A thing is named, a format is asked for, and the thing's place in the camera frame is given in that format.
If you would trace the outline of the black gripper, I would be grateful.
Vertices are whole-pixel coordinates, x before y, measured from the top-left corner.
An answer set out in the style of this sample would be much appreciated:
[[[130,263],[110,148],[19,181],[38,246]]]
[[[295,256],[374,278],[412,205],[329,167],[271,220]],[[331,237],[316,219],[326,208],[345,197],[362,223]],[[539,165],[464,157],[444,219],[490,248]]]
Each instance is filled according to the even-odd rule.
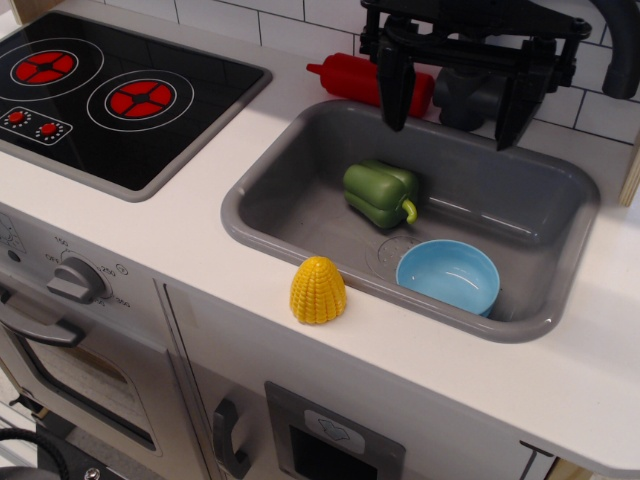
[[[404,128],[413,97],[413,62],[508,77],[496,148],[516,145],[548,91],[571,84],[575,55],[591,26],[532,1],[363,1],[360,51],[377,62],[380,108]]]

